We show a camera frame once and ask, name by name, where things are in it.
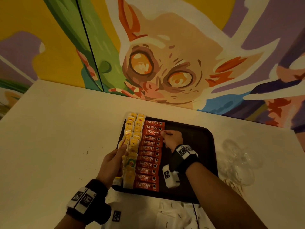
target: hand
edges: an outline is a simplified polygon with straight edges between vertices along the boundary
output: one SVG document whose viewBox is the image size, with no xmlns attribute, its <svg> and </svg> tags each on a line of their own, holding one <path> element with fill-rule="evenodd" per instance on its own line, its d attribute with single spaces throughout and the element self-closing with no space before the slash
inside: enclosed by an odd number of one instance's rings
<svg viewBox="0 0 305 229">
<path fill-rule="evenodd" d="M 161 131 L 161 136 L 164 139 L 163 142 L 166 144 L 166 147 L 170 148 L 172 152 L 174 152 L 178 145 L 183 144 L 182 134 L 179 131 L 164 130 Z"/>
<path fill-rule="evenodd" d="M 101 169 L 96 177 L 108 189 L 110 189 L 115 177 L 121 177 L 123 174 L 122 156 L 126 153 L 127 146 L 123 144 L 119 149 L 115 149 L 104 157 Z"/>
</svg>

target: black wristband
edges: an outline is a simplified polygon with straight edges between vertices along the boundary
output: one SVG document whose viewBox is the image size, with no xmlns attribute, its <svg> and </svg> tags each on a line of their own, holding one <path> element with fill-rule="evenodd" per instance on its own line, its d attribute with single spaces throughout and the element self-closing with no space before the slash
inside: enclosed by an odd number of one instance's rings
<svg viewBox="0 0 305 229">
<path fill-rule="evenodd" d="M 171 155 L 169 169 L 171 172 L 185 173 L 194 162 L 199 162 L 196 152 L 189 145 L 178 145 Z"/>
<path fill-rule="evenodd" d="M 107 187 L 99 180 L 92 179 L 85 187 L 86 192 L 77 200 L 77 204 L 74 207 L 68 207 L 66 214 L 72 218 L 83 222 L 88 225 L 89 223 L 96 221 L 99 224 L 104 224 L 108 221 L 111 215 L 111 207 L 105 203 L 105 197 L 107 195 Z M 77 205 L 80 204 L 82 208 L 86 208 L 85 212 L 77 210 Z"/>
</svg>

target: black gap line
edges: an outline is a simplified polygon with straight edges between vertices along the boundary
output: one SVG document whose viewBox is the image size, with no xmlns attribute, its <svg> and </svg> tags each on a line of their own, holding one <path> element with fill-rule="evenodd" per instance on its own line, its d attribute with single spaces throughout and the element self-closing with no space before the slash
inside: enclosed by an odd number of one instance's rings
<svg viewBox="0 0 305 229">
<path fill-rule="evenodd" d="M 93 54 L 93 50 L 92 50 L 92 47 L 91 47 L 89 36 L 88 36 L 87 30 L 86 30 L 85 22 L 84 22 L 82 14 L 81 14 L 81 8 L 79 7 L 78 0 L 75 0 L 75 1 L 76 1 L 76 5 L 77 5 L 77 8 L 78 8 L 79 15 L 81 16 L 81 21 L 83 23 L 83 27 L 84 27 L 84 30 L 85 30 L 85 33 L 86 33 L 86 37 L 87 37 L 87 40 L 88 40 L 88 43 L 89 43 L 89 47 L 90 47 L 91 54 L 92 54 L 92 57 L 93 57 L 93 60 L 94 60 L 94 64 L 95 64 L 95 67 L 96 67 L 96 70 L 97 70 L 97 74 L 98 74 L 99 80 L 101 82 L 101 86 L 102 86 L 103 92 L 105 92 L 104 91 L 104 87 L 103 87 L 103 83 L 102 83 L 102 80 L 101 80 L 101 77 L 99 75 L 98 67 L 97 67 L 97 64 L 96 64 L 96 61 L 95 61 L 95 58 L 94 58 L 94 54 Z"/>
<path fill-rule="evenodd" d="M 198 219 L 197 219 L 197 214 L 196 214 L 196 210 L 195 210 L 194 204 L 193 204 L 193 208 L 194 208 L 194 212 L 195 212 L 195 216 L 196 216 L 197 226 L 198 226 L 198 229 L 200 229 L 200 228 L 199 228 L 199 222 L 198 222 Z"/>
</svg>

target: person's left hand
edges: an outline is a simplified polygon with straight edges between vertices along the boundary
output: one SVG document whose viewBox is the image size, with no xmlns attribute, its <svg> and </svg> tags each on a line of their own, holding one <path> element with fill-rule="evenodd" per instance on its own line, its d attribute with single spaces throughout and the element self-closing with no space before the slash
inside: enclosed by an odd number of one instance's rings
<svg viewBox="0 0 305 229">
<path fill-rule="evenodd" d="M 126 153 L 127 146 L 123 144 L 119 149 L 115 149 L 104 157 L 101 169 L 96 177 L 108 189 L 110 189 L 115 177 L 122 176 L 122 156 Z"/>
</svg>

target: orange eye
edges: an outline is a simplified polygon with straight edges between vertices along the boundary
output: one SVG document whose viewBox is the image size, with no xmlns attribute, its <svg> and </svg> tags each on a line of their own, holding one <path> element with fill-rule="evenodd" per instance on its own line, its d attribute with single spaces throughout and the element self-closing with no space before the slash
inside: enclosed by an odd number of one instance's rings
<svg viewBox="0 0 305 229">
<path fill-rule="evenodd" d="M 169 84 L 174 88 L 182 88 L 189 85 L 193 77 L 188 72 L 176 72 L 170 75 L 168 78 Z"/>
<path fill-rule="evenodd" d="M 151 73 L 153 66 L 148 57 L 143 53 L 136 53 L 130 56 L 130 64 L 133 70 L 140 75 Z"/>
</svg>

